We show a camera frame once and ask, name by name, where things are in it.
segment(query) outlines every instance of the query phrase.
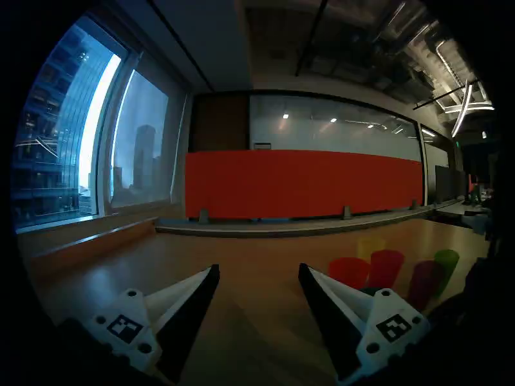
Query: ceiling beam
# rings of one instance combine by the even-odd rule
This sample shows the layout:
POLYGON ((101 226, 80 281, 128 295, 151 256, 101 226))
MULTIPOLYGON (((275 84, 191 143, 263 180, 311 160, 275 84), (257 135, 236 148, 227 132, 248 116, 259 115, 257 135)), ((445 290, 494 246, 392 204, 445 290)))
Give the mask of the ceiling beam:
POLYGON ((301 57, 299 58, 299 61, 297 62, 297 69, 295 70, 295 76, 299 76, 299 72, 301 71, 301 67, 303 65, 304 60, 306 60, 306 56, 308 55, 308 50, 311 46, 311 43, 313 42, 313 38, 315 37, 315 33, 318 28, 318 24, 320 23, 320 20, 322 19, 322 14, 324 13, 324 10, 326 9, 328 0, 322 0, 320 2, 320 7, 318 8, 317 14, 315 15, 315 19, 313 20, 313 25, 311 25, 311 31, 308 36, 308 40, 306 41, 306 44, 304 45, 304 49, 302 50, 301 57))

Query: wooden table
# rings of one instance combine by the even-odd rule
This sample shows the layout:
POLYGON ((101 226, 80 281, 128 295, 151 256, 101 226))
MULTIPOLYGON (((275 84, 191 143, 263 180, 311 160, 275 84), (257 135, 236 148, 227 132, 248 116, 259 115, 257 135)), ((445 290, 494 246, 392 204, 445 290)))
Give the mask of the wooden table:
POLYGON ((55 322, 88 318, 128 287, 152 293, 220 264, 220 284, 182 374, 181 385, 334 385, 335 371, 297 279, 305 262, 327 272, 356 256, 362 236, 381 237, 406 256, 394 290, 407 293, 414 265, 441 249, 460 261, 442 298, 464 287, 488 243, 471 229, 411 219, 342 234, 285 239, 217 239, 154 234, 87 266, 38 283, 55 322))

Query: light fixture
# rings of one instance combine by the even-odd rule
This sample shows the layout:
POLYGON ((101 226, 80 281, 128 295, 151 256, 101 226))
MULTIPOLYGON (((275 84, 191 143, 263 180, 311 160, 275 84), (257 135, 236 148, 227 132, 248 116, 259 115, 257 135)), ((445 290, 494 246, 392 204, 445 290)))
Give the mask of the light fixture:
POLYGON ((460 111, 460 114, 458 115, 458 119, 456 120, 456 124, 454 125, 454 129, 451 133, 451 136, 454 138, 456 134, 458 134, 458 130, 460 129, 460 126, 462 125, 463 118, 465 118, 465 114, 467 114, 467 109, 469 108, 469 102, 471 101, 471 95, 472 95, 472 85, 469 85, 467 89, 465 90, 465 102, 462 105, 462 110, 460 111))
POLYGON ((426 133, 427 135, 430 135, 430 136, 435 136, 435 134, 433 134, 431 131, 426 130, 426 129, 422 129, 422 132, 426 133))
POLYGON ((385 125, 382 125, 382 124, 378 124, 377 122, 363 122, 363 121, 353 121, 353 120, 347 120, 345 119, 345 122, 349 122, 351 124, 364 124, 364 125, 369 125, 368 128, 371 129, 372 127, 374 127, 374 125, 379 125, 381 126, 384 130, 388 130, 388 128, 385 126, 385 125))
MULTIPOLYGON (((471 111, 471 110, 495 110, 495 108, 493 108, 492 106, 477 106, 477 107, 469 107, 467 109, 467 111, 471 111)), ((447 110, 445 113, 446 114, 450 114, 450 113, 459 113, 461 111, 461 109, 454 109, 454 110, 447 110)))

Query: red wall panel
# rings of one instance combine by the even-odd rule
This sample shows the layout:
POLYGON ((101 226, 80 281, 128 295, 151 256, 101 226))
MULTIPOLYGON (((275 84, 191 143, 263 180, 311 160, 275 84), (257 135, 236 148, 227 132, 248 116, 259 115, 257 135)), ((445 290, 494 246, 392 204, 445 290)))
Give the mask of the red wall panel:
POLYGON ((209 151, 186 155, 186 216, 310 217, 422 204, 420 162, 330 151, 209 151))

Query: glass window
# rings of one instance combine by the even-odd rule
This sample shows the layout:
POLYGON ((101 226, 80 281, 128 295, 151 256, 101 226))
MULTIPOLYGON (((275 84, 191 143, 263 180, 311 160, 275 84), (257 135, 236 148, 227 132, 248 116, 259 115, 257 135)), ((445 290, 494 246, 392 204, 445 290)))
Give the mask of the glass window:
POLYGON ((250 148, 372 154, 421 161, 415 125, 394 115, 334 100, 252 95, 250 148))
POLYGON ((170 200, 185 91, 148 57, 124 92, 111 153, 113 208, 170 200))
POLYGON ((90 183, 93 142, 124 52, 106 48, 103 42, 114 39, 87 25, 93 22, 80 19, 59 41, 23 109, 12 163, 17 228, 97 213, 90 183))

